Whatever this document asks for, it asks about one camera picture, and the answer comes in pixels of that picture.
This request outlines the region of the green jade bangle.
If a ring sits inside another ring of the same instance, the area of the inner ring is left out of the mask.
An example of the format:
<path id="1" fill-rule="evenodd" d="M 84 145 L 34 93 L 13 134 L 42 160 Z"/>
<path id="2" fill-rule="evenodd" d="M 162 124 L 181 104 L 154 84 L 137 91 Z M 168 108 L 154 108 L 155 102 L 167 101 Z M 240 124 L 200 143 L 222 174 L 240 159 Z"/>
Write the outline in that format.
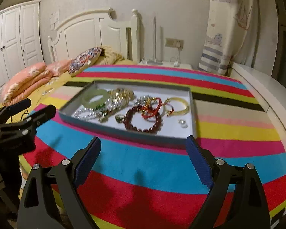
<path id="1" fill-rule="evenodd" d="M 108 91 L 99 88 L 92 89 L 83 94 L 82 105 L 87 109 L 95 109 L 105 104 L 108 98 Z"/>

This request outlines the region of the pearl earring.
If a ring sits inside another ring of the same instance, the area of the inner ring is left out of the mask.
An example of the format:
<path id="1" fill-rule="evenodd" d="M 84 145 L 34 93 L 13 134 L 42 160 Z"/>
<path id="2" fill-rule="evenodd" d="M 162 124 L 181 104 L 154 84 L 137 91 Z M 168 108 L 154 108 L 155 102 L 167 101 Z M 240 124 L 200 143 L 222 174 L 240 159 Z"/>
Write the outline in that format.
<path id="1" fill-rule="evenodd" d="M 187 127 L 188 127 L 187 121 L 184 120 L 184 119 L 178 120 L 178 123 L 179 123 L 179 125 L 180 125 L 182 128 L 187 128 Z"/>

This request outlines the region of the gold bangle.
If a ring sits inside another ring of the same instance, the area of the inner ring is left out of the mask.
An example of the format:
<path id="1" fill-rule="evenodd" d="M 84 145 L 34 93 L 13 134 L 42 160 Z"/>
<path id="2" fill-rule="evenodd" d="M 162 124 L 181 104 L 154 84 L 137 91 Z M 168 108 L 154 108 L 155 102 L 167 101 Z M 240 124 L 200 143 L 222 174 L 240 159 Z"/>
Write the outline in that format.
<path id="1" fill-rule="evenodd" d="M 189 113 L 189 103 L 180 97 L 167 98 L 163 103 L 163 109 L 167 117 L 181 116 Z"/>

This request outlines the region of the grey white jewelry tray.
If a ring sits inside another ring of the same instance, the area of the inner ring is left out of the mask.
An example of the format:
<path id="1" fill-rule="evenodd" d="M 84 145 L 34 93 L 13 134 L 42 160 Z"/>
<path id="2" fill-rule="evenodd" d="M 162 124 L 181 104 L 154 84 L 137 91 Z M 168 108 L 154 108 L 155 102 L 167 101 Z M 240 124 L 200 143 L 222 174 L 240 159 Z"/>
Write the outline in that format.
<path id="1" fill-rule="evenodd" d="M 95 109 L 84 108 L 83 94 L 96 88 L 108 91 L 109 98 Z M 185 99 L 189 113 L 167 117 L 163 103 L 170 97 Z M 116 122 L 117 114 L 125 115 L 123 123 Z M 183 149 L 188 136 L 197 136 L 192 93 L 188 87 L 176 85 L 93 81 L 69 100 L 59 115 L 76 127 L 142 144 Z M 180 119 L 187 121 L 187 128 L 179 125 Z"/>

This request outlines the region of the pink folded quilt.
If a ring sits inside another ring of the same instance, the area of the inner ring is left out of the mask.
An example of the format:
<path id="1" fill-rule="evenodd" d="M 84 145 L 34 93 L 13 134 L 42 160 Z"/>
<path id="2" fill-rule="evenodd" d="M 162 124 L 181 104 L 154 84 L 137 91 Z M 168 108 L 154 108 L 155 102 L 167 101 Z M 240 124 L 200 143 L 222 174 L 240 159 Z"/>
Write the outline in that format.
<path id="1" fill-rule="evenodd" d="M 61 60 L 49 65 L 39 62 L 21 70 L 2 88 L 0 96 L 2 104 L 9 106 L 24 100 L 51 78 L 65 73 L 71 62 L 71 60 Z"/>

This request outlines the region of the white wardrobe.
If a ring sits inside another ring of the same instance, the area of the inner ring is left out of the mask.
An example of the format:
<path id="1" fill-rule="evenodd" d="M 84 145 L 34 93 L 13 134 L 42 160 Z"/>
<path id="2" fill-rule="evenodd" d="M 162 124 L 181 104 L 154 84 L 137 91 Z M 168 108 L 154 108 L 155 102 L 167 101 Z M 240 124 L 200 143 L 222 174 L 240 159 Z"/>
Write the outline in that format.
<path id="1" fill-rule="evenodd" d="M 33 0 L 0 11 L 0 94 L 15 74 L 44 61 L 39 8 L 40 1 Z"/>

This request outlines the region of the patterned round cushion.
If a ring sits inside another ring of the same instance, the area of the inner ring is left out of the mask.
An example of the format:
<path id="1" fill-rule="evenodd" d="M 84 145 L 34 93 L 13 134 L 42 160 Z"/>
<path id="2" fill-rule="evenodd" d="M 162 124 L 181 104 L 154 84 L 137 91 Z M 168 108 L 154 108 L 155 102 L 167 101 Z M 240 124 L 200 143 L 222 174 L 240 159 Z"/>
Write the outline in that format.
<path id="1" fill-rule="evenodd" d="M 99 59 L 101 53 L 102 49 L 100 47 L 93 47 L 79 54 L 69 65 L 68 72 L 70 76 L 74 77 L 93 65 Z"/>

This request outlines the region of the beige fluffy pillow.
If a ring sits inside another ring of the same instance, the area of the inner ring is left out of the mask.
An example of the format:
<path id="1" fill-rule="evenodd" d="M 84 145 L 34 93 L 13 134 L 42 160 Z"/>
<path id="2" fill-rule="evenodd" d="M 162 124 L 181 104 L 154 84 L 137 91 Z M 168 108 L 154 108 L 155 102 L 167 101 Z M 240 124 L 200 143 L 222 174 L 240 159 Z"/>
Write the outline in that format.
<path id="1" fill-rule="evenodd" d="M 99 58 L 94 63 L 95 66 L 114 65 L 115 63 L 124 60 L 124 57 L 110 46 L 101 46 L 101 50 L 102 52 Z"/>

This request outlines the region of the white window bench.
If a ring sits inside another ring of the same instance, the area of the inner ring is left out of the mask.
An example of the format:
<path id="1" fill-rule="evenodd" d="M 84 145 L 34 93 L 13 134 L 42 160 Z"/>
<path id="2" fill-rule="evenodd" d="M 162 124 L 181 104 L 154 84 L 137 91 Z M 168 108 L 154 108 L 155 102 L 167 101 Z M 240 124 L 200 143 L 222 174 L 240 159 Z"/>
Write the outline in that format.
<path id="1" fill-rule="evenodd" d="M 238 78 L 252 92 L 263 109 L 279 120 L 286 133 L 286 88 L 273 77 L 241 64 L 232 64 L 230 76 Z"/>

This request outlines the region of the white headboard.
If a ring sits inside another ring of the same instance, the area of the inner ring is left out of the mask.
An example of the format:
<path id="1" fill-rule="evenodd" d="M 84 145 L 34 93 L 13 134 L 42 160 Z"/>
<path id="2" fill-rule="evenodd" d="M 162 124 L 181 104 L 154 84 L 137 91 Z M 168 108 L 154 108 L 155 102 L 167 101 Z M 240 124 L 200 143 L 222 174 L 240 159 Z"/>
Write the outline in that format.
<path id="1" fill-rule="evenodd" d="M 112 18 L 112 8 L 87 10 L 59 23 L 56 38 L 48 37 L 52 62 L 75 58 L 97 46 L 109 46 L 125 59 L 140 62 L 140 17 L 132 10 L 129 21 Z"/>

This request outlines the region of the lamp with round base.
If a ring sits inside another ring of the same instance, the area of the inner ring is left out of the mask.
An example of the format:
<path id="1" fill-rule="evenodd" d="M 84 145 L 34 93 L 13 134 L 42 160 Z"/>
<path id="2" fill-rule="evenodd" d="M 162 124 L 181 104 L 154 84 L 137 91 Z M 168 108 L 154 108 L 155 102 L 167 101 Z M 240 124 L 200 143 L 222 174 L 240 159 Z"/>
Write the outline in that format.
<path id="1" fill-rule="evenodd" d="M 163 63 L 157 59 L 157 21 L 153 18 L 153 56 L 147 60 L 147 65 L 160 66 Z"/>

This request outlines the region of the white nightstand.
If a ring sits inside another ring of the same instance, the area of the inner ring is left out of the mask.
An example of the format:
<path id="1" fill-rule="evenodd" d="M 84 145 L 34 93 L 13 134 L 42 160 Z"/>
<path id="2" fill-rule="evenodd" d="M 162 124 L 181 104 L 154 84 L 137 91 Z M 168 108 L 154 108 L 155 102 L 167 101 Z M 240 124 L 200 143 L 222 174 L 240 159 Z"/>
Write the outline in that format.
<path id="1" fill-rule="evenodd" d="M 186 69 L 186 70 L 193 70 L 192 66 L 190 64 L 183 64 L 183 63 L 177 63 L 177 62 L 169 62 L 169 61 L 158 61 L 156 63 L 147 62 L 147 61 L 141 61 L 139 62 L 139 65 L 145 65 L 145 66 L 157 66 L 157 67 L 169 67 L 169 68 L 179 68 L 179 69 Z"/>

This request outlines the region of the sailboat print curtain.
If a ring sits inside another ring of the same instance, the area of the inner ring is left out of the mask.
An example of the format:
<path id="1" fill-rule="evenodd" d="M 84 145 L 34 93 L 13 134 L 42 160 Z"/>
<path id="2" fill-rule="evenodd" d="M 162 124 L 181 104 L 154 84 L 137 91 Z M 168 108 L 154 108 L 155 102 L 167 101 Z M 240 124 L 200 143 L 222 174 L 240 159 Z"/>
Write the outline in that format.
<path id="1" fill-rule="evenodd" d="M 256 6 L 257 0 L 210 0 L 200 69 L 226 76 L 234 63 L 253 63 L 258 27 Z"/>

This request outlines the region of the wall socket plate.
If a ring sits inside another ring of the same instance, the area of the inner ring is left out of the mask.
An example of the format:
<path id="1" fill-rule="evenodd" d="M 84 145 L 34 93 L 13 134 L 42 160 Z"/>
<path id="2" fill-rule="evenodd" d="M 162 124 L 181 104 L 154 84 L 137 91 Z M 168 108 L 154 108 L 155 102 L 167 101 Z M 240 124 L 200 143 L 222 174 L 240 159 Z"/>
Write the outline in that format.
<path id="1" fill-rule="evenodd" d="M 183 40 L 181 40 L 181 39 L 173 39 L 173 38 L 166 38 L 165 39 L 165 47 L 182 49 L 183 48 Z"/>

